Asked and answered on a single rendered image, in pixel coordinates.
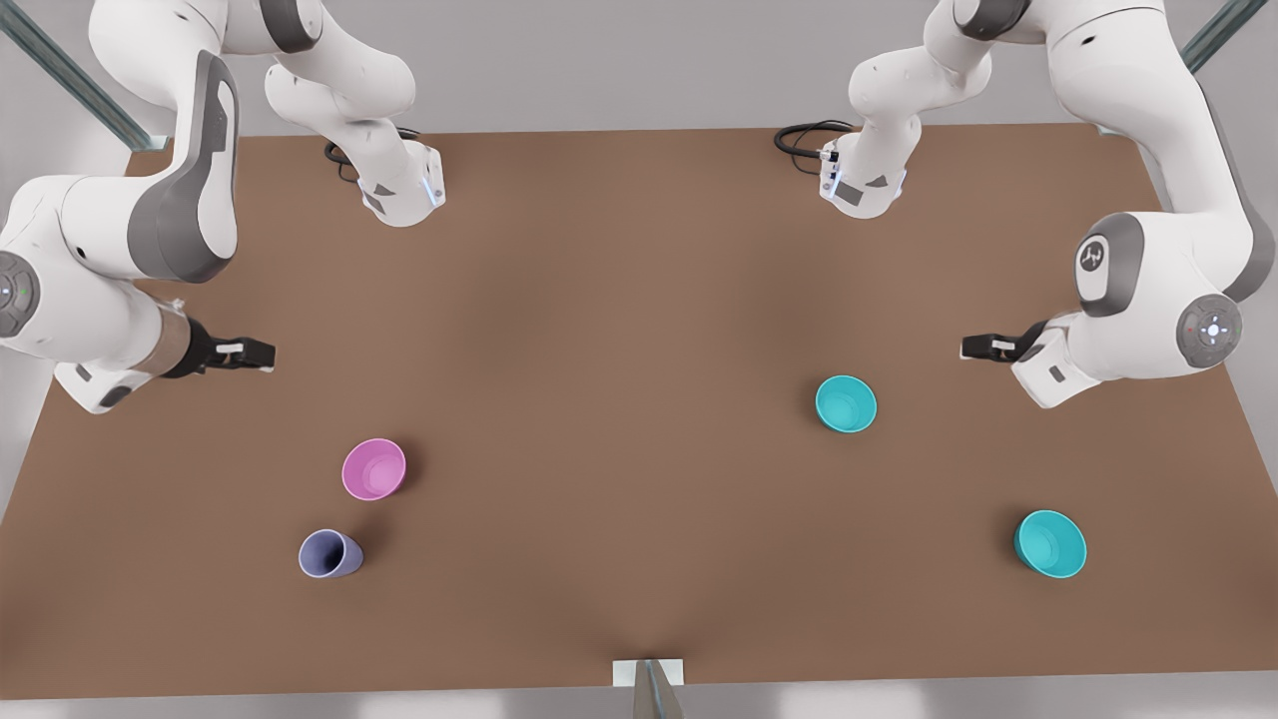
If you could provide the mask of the small teal bowl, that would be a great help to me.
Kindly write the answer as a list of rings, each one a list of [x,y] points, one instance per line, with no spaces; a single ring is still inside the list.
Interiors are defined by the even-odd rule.
[[[855,433],[872,427],[881,404],[861,378],[835,374],[822,381],[814,395],[818,419],[840,433]]]

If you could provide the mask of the purple cup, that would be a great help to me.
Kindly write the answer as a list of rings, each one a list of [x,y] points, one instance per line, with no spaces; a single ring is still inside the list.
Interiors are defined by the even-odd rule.
[[[337,579],[355,573],[363,564],[363,549],[354,538],[336,529],[316,529],[302,541],[298,564],[311,579]]]

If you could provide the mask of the silver frame post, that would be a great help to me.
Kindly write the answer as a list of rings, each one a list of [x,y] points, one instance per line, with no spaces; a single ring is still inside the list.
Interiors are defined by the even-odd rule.
[[[14,0],[0,0],[0,31],[132,152],[160,152],[166,135],[150,135]]]
[[[686,719],[674,691],[685,686],[682,659],[615,660],[612,686],[633,688],[633,719]]]
[[[1269,0],[1224,0],[1212,18],[1181,49],[1191,74],[1201,70]]]

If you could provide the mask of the large teal bowl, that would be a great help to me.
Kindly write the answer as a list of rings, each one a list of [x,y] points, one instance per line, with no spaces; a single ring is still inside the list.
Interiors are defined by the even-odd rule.
[[[1077,576],[1089,556],[1081,529],[1054,510],[1028,513],[1013,530],[1012,543],[1022,564],[1051,579]]]

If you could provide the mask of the pink bowl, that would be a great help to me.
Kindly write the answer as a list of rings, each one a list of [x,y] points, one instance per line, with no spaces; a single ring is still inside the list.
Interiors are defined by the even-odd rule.
[[[369,438],[348,452],[340,474],[343,487],[355,499],[381,501],[401,487],[406,458],[395,441]]]

